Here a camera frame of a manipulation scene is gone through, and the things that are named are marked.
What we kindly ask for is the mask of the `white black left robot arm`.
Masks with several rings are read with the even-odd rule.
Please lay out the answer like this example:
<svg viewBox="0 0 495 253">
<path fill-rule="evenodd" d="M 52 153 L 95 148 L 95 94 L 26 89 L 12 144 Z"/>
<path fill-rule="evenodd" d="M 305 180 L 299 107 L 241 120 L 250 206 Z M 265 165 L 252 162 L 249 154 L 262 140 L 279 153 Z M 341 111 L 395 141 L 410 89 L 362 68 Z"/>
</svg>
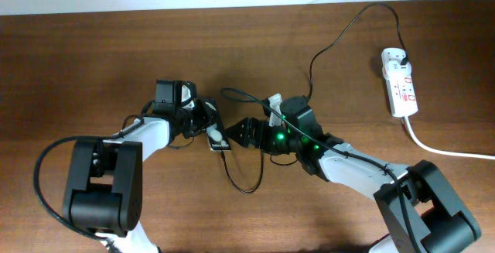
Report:
<svg viewBox="0 0 495 253">
<path fill-rule="evenodd" d="M 192 138 L 210 121 L 196 85 L 157 80 L 154 100 L 128 116 L 109 137 L 75 141 L 63 198 L 63 218 L 109 252 L 158 252 L 140 222 L 143 162 L 177 135 Z"/>
</svg>

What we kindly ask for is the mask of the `black flip smartphone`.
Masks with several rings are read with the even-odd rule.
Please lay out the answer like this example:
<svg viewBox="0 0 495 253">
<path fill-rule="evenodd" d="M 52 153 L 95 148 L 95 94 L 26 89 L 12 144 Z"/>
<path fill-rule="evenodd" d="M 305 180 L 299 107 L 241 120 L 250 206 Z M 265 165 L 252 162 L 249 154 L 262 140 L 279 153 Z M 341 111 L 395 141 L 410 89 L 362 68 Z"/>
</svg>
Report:
<svg viewBox="0 0 495 253">
<path fill-rule="evenodd" d="M 230 151 L 231 146 L 216 101 L 208 97 L 202 97 L 201 100 L 208 107 L 211 116 L 210 125 L 206 128 L 210 150 L 214 152 Z"/>
</svg>

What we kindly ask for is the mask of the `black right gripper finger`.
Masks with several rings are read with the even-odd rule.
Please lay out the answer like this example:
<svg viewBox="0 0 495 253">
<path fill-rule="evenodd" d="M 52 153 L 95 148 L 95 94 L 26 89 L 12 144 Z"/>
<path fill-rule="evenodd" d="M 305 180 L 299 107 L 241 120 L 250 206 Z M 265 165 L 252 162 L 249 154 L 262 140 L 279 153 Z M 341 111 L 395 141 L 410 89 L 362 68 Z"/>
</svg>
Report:
<svg viewBox="0 0 495 253">
<path fill-rule="evenodd" d="M 239 131 L 250 131 L 254 129 L 258 124 L 258 120 L 253 117 L 246 117 L 240 120 L 238 123 L 235 125 L 232 125 L 231 127 L 234 130 L 239 130 Z"/>
<path fill-rule="evenodd" d="M 227 137 L 244 148 L 254 148 L 254 127 L 247 124 L 236 124 L 226 129 Z"/>
</svg>

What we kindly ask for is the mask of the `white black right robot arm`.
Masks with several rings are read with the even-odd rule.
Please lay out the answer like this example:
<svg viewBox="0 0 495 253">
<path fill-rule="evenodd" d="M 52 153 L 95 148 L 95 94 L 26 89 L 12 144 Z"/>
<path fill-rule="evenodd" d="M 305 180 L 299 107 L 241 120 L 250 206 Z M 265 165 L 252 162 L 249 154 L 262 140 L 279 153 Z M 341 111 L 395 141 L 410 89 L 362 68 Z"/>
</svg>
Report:
<svg viewBox="0 0 495 253">
<path fill-rule="evenodd" d="M 323 131 L 305 97 L 260 104 L 278 121 L 244 118 L 227 128 L 228 137 L 273 156 L 293 153 L 308 174 L 372 199 L 388 229 L 372 251 L 461 252 L 480 239 L 475 217 L 434 163 L 408 166 L 357 151 Z"/>
</svg>

